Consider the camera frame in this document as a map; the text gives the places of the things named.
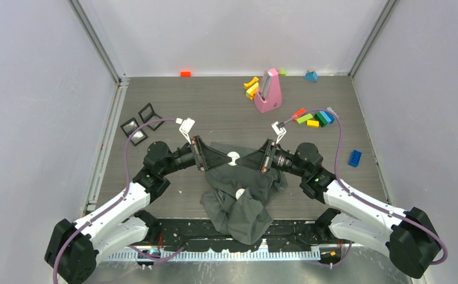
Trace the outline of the grey t-shirt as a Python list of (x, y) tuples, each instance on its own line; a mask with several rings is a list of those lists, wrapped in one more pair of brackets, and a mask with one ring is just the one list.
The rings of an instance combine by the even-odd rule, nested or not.
[(214, 228), (242, 244), (259, 240), (273, 222), (266, 206), (288, 188), (283, 172), (260, 173), (240, 165), (225, 164), (205, 173), (212, 189), (200, 203)]

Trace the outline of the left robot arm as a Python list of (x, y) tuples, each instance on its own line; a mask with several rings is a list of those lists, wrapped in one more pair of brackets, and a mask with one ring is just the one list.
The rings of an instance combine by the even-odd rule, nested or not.
[(83, 283), (107, 255), (142, 241), (152, 245), (159, 228), (134, 217), (170, 185), (167, 175), (195, 166), (207, 172), (235, 159), (206, 145), (199, 136), (171, 151), (164, 141), (151, 143), (142, 169), (126, 176), (125, 188), (96, 211), (76, 221), (60, 220), (53, 228), (44, 260), (53, 269), (52, 281)]

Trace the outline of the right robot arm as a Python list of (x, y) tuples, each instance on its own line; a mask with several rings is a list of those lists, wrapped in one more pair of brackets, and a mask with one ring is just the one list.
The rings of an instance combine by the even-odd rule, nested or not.
[(404, 210), (378, 201), (329, 172), (322, 161), (315, 144), (301, 143), (292, 154), (267, 140), (235, 163), (262, 173), (275, 169), (301, 177), (303, 193), (329, 205), (316, 220), (316, 235), (324, 243), (337, 238), (361, 244), (416, 279), (429, 266), (447, 260), (448, 249), (423, 210)]

